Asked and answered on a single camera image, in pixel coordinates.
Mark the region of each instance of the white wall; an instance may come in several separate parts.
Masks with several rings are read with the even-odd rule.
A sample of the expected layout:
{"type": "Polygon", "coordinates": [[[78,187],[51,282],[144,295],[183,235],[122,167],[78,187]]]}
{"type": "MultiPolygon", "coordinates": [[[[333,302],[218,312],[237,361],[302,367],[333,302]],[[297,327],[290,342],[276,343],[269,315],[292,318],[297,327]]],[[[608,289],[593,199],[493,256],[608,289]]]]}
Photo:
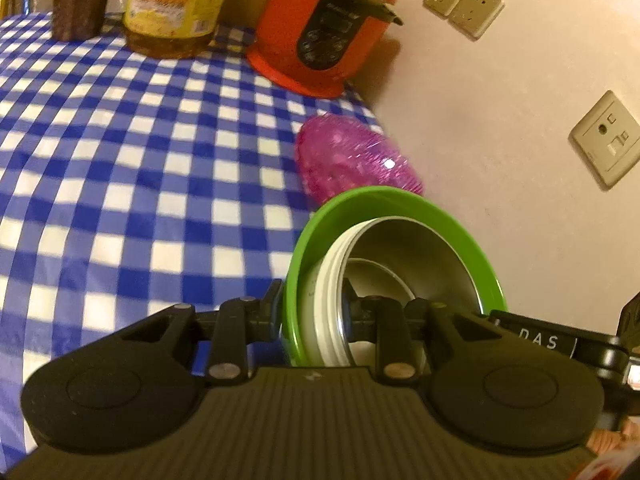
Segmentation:
{"type": "Polygon", "coordinates": [[[607,89],[640,120],[640,0],[504,1],[473,42],[399,0],[358,83],[512,312],[613,333],[640,290],[640,164],[603,191],[568,135],[607,89]]]}

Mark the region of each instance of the pink plastic bag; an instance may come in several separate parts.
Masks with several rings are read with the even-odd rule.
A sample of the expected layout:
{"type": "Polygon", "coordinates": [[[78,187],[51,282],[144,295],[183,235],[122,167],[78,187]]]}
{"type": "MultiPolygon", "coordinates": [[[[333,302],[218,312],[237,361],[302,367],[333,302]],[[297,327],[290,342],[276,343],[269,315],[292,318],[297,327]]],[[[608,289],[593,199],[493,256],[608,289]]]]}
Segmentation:
{"type": "Polygon", "coordinates": [[[305,193],[320,205],[363,186],[422,194],[422,182],[393,143],[356,118],[325,114],[306,120],[295,157],[305,193]]]}

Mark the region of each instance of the green bowl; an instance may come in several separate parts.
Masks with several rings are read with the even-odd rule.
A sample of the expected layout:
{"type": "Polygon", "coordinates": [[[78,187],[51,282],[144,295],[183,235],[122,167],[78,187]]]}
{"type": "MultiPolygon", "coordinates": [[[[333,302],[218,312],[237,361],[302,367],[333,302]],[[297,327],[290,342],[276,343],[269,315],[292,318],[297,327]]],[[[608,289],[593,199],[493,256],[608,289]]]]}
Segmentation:
{"type": "Polygon", "coordinates": [[[359,187],[341,193],[311,218],[293,251],[284,290],[283,343],[294,366],[309,361],[298,321],[300,279],[349,227],[381,216],[413,218],[437,232],[458,254],[473,279],[482,311],[507,310],[500,284],[484,253],[464,228],[442,209],[409,191],[387,186],[359,187]]]}

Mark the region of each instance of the blue and white checkered tablecloth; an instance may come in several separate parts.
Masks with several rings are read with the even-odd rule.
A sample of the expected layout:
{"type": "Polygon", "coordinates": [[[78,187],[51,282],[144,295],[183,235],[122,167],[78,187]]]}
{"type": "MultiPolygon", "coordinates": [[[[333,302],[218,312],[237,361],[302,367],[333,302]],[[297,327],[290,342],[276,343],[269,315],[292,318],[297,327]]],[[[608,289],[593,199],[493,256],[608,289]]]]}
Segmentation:
{"type": "Polygon", "coordinates": [[[124,47],[119,24],[57,43],[49,17],[0,24],[0,470],[34,446],[22,384],[51,358],[170,304],[260,296],[309,216],[293,161],[322,110],[375,124],[357,95],[305,98],[220,27],[195,60],[124,47]]]}

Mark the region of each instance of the jar label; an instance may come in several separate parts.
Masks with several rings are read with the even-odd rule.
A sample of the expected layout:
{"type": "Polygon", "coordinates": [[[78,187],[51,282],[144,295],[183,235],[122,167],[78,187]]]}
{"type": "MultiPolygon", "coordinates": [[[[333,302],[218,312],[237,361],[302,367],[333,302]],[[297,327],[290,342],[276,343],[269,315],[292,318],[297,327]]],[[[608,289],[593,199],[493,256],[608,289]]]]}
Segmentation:
{"type": "Polygon", "coordinates": [[[184,40],[216,28],[224,0],[127,0],[124,25],[155,38],[184,40]]]}

